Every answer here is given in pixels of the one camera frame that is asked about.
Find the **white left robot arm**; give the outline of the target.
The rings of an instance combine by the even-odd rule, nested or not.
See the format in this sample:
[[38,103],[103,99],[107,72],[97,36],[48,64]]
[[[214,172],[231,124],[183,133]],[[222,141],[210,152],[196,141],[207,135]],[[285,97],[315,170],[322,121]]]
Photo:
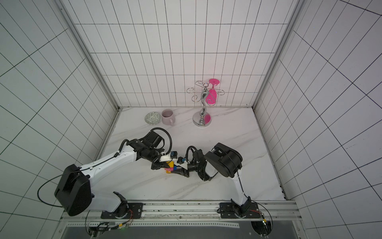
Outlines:
[[55,198],[69,216],[86,210],[101,210],[120,219],[129,212],[128,202],[120,193],[109,189],[97,191],[95,185],[116,170],[138,159],[154,161],[163,152],[158,145],[163,138],[154,131],[142,139],[125,139],[118,150],[89,164],[77,167],[72,164],[64,170],[54,192]]

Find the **patterned ceramic bowl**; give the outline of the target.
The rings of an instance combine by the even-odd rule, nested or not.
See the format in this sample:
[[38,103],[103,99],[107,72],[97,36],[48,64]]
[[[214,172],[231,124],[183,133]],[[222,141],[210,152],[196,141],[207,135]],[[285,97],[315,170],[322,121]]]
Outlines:
[[162,116],[159,112],[150,112],[145,116],[144,120],[149,125],[157,125],[161,122]]

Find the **pink ribbed mug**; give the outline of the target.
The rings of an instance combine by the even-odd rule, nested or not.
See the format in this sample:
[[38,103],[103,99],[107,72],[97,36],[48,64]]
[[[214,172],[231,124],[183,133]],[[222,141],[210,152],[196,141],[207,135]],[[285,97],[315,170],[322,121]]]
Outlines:
[[173,126],[175,124],[175,115],[174,112],[170,109],[166,109],[161,113],[162,123],[164,125]]

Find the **chrome cup holder stand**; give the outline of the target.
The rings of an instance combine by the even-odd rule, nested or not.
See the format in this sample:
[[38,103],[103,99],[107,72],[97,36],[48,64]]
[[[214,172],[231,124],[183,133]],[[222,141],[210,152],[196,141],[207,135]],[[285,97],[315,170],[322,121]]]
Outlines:
[[[196,126],[207,127],[211,124],[211,115],[207,112],[208,106],[210,105],[206,103],[206,98],[209,95],[209,89],[211,88],[212,88],[212,85],[209,84],[209,81],[207,82],[196,81],[194,87],[187,89],[188,94],[193,94],[192,101],[194,103],[202,104],[202,109],[193,115],[193,123]],[[216,91],[217,91],[217,96],[223,96],[225,94],[223,90],[216,89]]]

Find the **pink plastic wine glass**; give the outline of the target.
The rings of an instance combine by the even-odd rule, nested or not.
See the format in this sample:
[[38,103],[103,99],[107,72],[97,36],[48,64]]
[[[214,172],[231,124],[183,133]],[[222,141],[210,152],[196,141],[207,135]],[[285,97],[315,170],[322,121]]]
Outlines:
[[206,98],[206,103],[210,106],[213,106],[216,104],[217,100],[217,91],[215,89],[215,86],[220,84],[220,81],[218,79],[210,79],[209,84],[212,85],[212,88],[209,89],[209,95]]

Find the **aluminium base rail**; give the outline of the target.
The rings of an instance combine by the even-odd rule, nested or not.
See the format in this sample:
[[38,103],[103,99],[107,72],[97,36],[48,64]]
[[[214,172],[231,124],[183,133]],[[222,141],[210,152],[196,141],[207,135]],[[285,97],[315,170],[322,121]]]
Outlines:
[[230,201],[131,201],[130,211],[118,219],[111,213],[91,210],[70,217],[64,213],[66,226],[223,226],[234,227],[241,221],[300,221],[302,216],[294,201],[258,201],[251,203],[243,216],[237,216]]

